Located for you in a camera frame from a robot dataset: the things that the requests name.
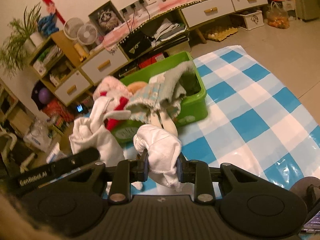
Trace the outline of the white cloth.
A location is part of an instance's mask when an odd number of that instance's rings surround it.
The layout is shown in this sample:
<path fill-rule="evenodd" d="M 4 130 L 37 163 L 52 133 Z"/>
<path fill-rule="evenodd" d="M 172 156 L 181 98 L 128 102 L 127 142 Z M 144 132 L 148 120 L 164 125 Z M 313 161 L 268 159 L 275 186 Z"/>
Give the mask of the white cloth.
<path fill-rule="evenodd" d="M 149 177 L 157 184 L 182 191 L 177 176 L 176 162 L 181 153 L 181 141 L 168 131 L 146 124 L 140 126 L 133 137 L 133 145 L 139 154 L 148 153 Z"/>

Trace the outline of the pink santa plush toy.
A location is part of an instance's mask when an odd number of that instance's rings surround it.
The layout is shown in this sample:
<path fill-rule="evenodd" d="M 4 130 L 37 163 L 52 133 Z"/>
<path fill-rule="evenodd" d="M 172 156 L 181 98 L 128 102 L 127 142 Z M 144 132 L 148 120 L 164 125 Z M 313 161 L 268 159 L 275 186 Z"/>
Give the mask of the pink santa plush toy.
<path fill-rule="evenodd" d="M 124 160 L 124 152 L 111 131 L 122 120 L 129 119 L 131 112 L 125 109 L 132 93 L 118 79 L 105 77 L 93 93 L 93 108 L 88 117 L 74 121 L 69 136 L 73 154 L 89 148 L 99 151 L 99 160 L 107 167 Z"/>

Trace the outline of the rag doll blue dress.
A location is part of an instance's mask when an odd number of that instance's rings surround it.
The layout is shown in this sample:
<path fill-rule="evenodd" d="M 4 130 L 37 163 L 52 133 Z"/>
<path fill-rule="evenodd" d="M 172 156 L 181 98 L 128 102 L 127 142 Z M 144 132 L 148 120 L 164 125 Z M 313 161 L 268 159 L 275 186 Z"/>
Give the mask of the rag doll blue dress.
<path fill-rule="evenodd" d="M 125 109 L 131 112 L 130 120 L 152 124 L 178 136 L 173 119 L 181 112 L 181 101 L 186 90 L 180 76 L 163 72 L 153 76 L 149 83 L 135 92 Z"/>

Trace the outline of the grey towel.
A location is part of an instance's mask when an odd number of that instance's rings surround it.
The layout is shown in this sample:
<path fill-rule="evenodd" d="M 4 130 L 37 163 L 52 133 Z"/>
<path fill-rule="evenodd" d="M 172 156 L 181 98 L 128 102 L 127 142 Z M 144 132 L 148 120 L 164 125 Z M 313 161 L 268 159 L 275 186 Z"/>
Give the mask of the grey towel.
<path fill-rule="evenodd" d="M 193 61 L 184 61 L 169 69 L 158 82 L 160 101 L 173 102 L 182 96 L 190 96 L 199 91 Z"/>

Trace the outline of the smartphone on stand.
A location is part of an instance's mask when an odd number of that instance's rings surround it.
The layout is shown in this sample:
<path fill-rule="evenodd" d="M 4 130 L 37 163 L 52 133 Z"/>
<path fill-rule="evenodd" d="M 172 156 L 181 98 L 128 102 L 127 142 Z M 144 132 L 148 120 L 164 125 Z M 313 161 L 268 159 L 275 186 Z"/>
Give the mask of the smartphone on stand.
<path fill-rule="evenodd" d="M 317 212 L 302 228 L 305 233 L 320 232 L 320 212 Z"/>

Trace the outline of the purple ball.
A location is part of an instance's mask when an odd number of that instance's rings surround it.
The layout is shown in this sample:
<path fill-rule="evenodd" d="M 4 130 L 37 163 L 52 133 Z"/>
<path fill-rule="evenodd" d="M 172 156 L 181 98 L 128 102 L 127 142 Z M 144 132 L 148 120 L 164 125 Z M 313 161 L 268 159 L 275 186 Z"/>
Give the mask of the purple ball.
<path fill-rule="evenodd" d="M 44 87 L 44 88 L 40 89 L 38 97 L 39 97 L 40 103 L 46 105 L 46 104 L 50 103 L 50 101 L 53 98 L 53 95 L 48 88 Z"/>

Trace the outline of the green plastic bin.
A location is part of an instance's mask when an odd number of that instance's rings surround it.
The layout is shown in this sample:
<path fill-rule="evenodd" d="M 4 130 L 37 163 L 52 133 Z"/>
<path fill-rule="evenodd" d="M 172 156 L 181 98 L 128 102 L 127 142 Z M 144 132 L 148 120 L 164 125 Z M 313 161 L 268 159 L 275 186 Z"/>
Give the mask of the green plastic bin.
<path fill-rule="evenodd" d="M 160 62 L 154 63 L 133 74 L 130 74 L 129 76 L 121 79 L 121 82 L 124 85 L 128 86 L 132 83 L 143 81 L 147 85 L 149 83 L 149 80 L 153 76 L 166 72 L 184 61 L 193 61 L 190 54 L 186 51 L 182 51 L 176 55 L 167 57 L 166 59 L 163 59 Z M 199 91 L 190 96 L 186 95 L 182 99 L 181 112 L 177 117 L 173 119 L 176 127 L 185 126 L 189 123 L 202 120 L 208 115 L 205 103 L 205 97 L 207 95 L 207 92 L 199 75 L 199 72 L 197 71 L 196 66 L 195 74 L 199 83 Z M 112 130 L 111 133 L 116 138 L 116 140 L 120 144 L 122 144 L 125 142 L 132 141 L 134 135 L 137 133 L 137 130 L 142 125 L 144 125 L 144 123 L 139 121 L 134 121 L 130 119 L 123 120 Z"/>

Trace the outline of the wooden shelf cabinet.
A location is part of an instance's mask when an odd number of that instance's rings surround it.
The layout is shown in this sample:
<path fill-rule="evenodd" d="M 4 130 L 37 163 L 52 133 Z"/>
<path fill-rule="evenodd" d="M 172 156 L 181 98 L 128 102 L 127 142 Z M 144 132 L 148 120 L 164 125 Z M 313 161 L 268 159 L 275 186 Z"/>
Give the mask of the wooden shelf cabinet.
<path fill-rule="evenodd" d="M 29 66 L 53 94 L 80 66 L 80 54 L 74 45 L 61 30 L 50 35 L 28 59 Z"/>

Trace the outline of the potted green plant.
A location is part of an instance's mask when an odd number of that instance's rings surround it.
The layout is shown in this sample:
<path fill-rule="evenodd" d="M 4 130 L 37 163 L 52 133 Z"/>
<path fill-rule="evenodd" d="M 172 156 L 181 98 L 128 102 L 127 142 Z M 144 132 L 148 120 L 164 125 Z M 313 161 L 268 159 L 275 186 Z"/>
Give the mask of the potted green plant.
<path fill-rule="evenodd" d="M 23 18 L 13 18 L 8 27 L 11 29 L 1 45 L 1 67 L 4 74 L 12 78 L 20 70 L 24 70 L 28 53 L 24 44 L 31 34 L 37 32 L 37 24 L 41 17 L 41 5 L 37 3 L 30 10 L 25 7 Z"/>

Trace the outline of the blue plush toy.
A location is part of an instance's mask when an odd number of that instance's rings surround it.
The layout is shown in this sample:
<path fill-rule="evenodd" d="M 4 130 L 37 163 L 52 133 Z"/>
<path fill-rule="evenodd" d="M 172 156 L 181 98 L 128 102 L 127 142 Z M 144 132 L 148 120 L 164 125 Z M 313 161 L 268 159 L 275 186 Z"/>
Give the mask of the blue plush toy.
<path fill-rule="evenodd" d="M 54 19 L 54 14 L 50 14 L 41 18 L 37 23 L 38 32 L 40 32 L 45 37 L 48 37 L 55 32 L 58 32 L 59 28 L 56 26 Z"/>

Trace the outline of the white desk fan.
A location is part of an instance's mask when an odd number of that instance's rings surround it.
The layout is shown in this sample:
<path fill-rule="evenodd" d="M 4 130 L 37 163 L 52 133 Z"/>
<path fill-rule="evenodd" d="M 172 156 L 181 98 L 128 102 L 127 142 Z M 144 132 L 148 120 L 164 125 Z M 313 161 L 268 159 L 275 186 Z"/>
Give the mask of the white desk fan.
<path fill-rule="evenodd" d="M 84 25 L 82 19 L 73 17 L 67 20 L 63 26 L 63 32 L 65 36 L 70 40 L 76 40 L 78 38 L 78 30 Z"/>
<path fill-rule="evenodd" d="M 83 45 L 92 45 L 98 36 L 96 27 L 91 23 L 82 25 L 77 33 L 78 40 Z"/>

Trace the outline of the egg tray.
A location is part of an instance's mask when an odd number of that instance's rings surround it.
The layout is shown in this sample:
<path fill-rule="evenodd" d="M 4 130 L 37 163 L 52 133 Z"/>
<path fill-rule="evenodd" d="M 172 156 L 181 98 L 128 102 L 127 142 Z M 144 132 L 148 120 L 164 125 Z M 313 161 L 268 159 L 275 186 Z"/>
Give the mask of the egg tray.
<path fill-rule="evenodd" d="M 222 42 L 227 37 L 232 36 L 237 32 L 238 28 L 233 26 L 217 26 L 207 30 L 204 33 L 204 38 L 215 42 Z"/>

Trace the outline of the white storage box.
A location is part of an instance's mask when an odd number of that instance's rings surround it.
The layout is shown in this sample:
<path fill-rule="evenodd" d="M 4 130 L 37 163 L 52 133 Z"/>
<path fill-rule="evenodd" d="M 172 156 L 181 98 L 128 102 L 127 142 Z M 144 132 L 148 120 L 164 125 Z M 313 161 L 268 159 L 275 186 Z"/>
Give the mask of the white storage box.
<path fill-rule="evenodd" d="M 231 14 L 231 22 L 239 28 L 250 31 L 264 26 L 263 13 L 261 10 L 254 12 L 244 11 L 240 14 Z"/>

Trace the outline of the bag of oranges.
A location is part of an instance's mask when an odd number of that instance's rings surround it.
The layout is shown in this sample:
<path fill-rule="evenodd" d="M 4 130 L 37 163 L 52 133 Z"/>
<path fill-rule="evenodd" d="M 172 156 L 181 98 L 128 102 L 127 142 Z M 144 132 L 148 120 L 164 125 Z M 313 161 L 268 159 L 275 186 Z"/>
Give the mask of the bag of oranges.
<path fill-rule="evenodd" d="M 289 15 L 278 3 L 272 1 L 266 12 L 267 23 L 269 26 L 278 29 L 287 29 L 290 27 Z"/>

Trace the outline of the white drawer tv cabinet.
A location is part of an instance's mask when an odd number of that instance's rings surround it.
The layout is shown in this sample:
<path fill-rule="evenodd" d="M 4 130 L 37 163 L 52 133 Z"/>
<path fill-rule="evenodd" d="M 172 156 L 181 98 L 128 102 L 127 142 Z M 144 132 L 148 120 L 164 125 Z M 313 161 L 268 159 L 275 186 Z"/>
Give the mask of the white drawer tv cabinet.
<path fill-rule="evenodd" d="M 202 0 L 147 18 L 130 33 L 118 35 L 108 48 L 99 45 L 58 85 L 54 95 L 69 106 L 105 76 L 118 72 L 144 55 L 174 47 L 189 32 L 199 32 L 201 26 L 217 18 L 265 4 L 267 0 Z"/>

